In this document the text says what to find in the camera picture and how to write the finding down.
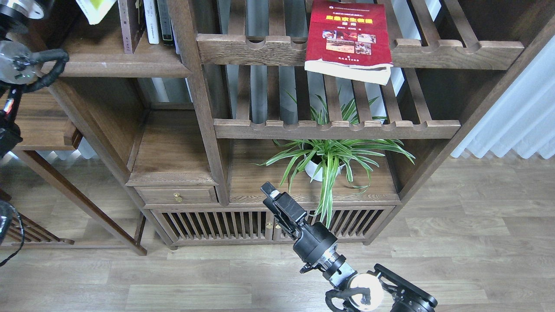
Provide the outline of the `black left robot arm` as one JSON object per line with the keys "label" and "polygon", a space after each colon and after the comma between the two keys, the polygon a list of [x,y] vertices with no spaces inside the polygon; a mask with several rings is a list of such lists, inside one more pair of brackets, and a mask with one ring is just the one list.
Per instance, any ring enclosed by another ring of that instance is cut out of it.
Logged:
{"label": "black left robot arm", "polygon": [[1,94],[8,93],[4,108],[0,112],[2,157],[23,140],[20,128],[15,123],[22,95],[53,84],[69,61],[69,55],[63,49],[31,52],[26,45],[9,39],[7,34],[28,33],[29,20],[47,18],[53,5],[53,0],[0,2]]}

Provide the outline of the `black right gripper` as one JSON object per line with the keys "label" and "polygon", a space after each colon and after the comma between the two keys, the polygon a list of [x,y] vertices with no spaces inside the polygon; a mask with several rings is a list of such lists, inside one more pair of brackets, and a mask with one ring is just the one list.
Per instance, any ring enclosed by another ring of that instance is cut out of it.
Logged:
{"label": "black right gripper", "polygon": [[337,237],[321,222],[310,225],[304,208],[288,193],[280,193],[271,182],[265,182],[261,191],[266,197],[263,201],[266,207],[275,215],[280,227],[295,241],[293,250],[305,263],[300,273],[318,269],[324,274],[334,274],[339,268]]}

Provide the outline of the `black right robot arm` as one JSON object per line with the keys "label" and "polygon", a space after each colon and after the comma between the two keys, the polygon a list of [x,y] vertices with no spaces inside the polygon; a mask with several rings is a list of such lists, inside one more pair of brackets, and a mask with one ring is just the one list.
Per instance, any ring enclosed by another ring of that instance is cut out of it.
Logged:
{"label": "black right robot arm", "polygon": [[304,262],[300,273],[319,270],[331,284],[325,302],[333,312],[370,312],[378,308],[384,294],[392,295],[393,312],[432,312],[437,300],[381,264],[373,271],[358,273],[337,252],[337,237],[321,222],[309,224],[307,212],[288,193],[280,193],[270,182],[261,186],[264,204],[276,222],[294,240],[293,250]]}

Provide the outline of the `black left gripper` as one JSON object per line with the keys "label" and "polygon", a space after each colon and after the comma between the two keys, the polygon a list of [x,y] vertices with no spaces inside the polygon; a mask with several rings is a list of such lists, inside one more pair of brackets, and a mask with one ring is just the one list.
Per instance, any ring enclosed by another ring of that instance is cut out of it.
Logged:
{"label": "black left gripper", "polygon": [[53,5],[53,0],[2,0],[0,2],[1,29],[28,30],[29,20],[47,18]]}

